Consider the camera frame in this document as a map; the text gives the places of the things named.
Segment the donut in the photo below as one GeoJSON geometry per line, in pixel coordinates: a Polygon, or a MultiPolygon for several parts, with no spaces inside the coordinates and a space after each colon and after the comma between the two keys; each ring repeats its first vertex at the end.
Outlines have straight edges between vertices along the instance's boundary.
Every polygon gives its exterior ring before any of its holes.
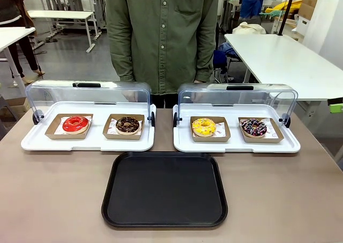
{"type": "Polygon", "coordinates": [[[248,137],[260,138],[267,133],[267,126],[256,119],[248,119],[241,122],[243,133],[248,137]]]}
{"type": "Polygon", "coordinates": [[[85,132],[90,122],[82,116],[73,116],[65,120],[62,125],[63,130],[67,134],[81,134],[85,132]]]}
{"type": "Polygon", "coordinates": [[[116,130],[122,135],[133,135],[141,130],[141,126],[133,117],[122,117],[116,122],[116,130]]]}
{"type": "Polygon", "coordinates": [[[192,130],[199,137],[211,137],[215,133],[215,123],[208,118],[200,118],[193,121],[192,130]]]}

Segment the shoe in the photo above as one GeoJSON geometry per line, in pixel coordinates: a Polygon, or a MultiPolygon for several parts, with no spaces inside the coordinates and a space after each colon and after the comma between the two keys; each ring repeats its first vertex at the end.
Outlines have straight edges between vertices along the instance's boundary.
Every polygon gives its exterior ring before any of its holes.
{"type": "Polygon", "coordinates": [[[28,84],[31,84],[31,83],[33,83],[34,82],[34,80],[31,80],[31,79],[27,79],[27,78],[21,78],[22,80],[23,80],[23,82],[24,82],[24,84],[25,85],[28,85],[28,84]]]}
{"type": "Polygon", "coordinates": [[[44,71],[40,71],[40,70],[33,70],[34,73],[38,74],[39,76],[42,76],[45,74],[44,71]]]}

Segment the black tray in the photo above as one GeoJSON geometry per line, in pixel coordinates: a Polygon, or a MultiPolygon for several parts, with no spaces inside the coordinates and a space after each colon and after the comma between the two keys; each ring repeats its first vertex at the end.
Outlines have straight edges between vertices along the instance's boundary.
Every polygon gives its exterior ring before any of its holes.
{"type": "Polygon", "coordinates": [[[116,227],[212,227],[227,209],[209,154],[129,152],[113,163],[101,212],[116,227]]]}

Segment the brown table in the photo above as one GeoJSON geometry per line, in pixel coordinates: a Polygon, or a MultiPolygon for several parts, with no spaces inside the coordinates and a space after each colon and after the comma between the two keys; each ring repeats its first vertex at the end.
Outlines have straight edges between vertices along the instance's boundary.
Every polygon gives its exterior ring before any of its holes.
{"type": "MultiPolygon", "coordinates": [[[[115,230],[101,204],[118,153],[26,152],[27,113],[0,142],[0,242],[343,241],[343,175],[300,120],[298,154],[213,154],[229,213],[216,229],[115,230]]],[[[157,111],[152,151],[175,151],[172,112],[157,111]]]]}

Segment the white tray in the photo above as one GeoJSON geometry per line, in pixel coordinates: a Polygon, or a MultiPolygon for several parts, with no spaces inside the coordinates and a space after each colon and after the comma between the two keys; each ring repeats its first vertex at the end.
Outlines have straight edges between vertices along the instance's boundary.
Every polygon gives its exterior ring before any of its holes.
{"type": "Polygon", "coordinates": [[[174,146],[182,152],[255,152],[255,153],[296,153],[300,143],[291,130],[281,125],[276,111],[268,105],[233,105],[217,107],[208,104],[182,104],[182,121],[174,128],[174,146]],[[190,129],[191,116],[225,117],[231,138],[225,143],[194,142],[190,129]],[[239,128],[238,117],[270,117],[279,126],[284,139],[277,144],[251,144],[244,141],[239,128]]]}
{"type": "MultiPolygon", "coordinates": [[[[156,107],[151,105],[150,112],[156,115],[156,107]]],[[[38,151],[146,151],[153,146],[155,128],[147,120],[147,103],[117,103],[116,105],[99,105],[93,102],[57,102],[53,104],[37,125],[21,141],[25,150],[38,151]],[[93,113],[92,125],[84,140],[52,140],[45,132],[59,113],[93,113]],[[106,139],[102,134],[107,118],[112,113],[144,114],[145,124],[140,140],[125,141],[106,139]]]]}

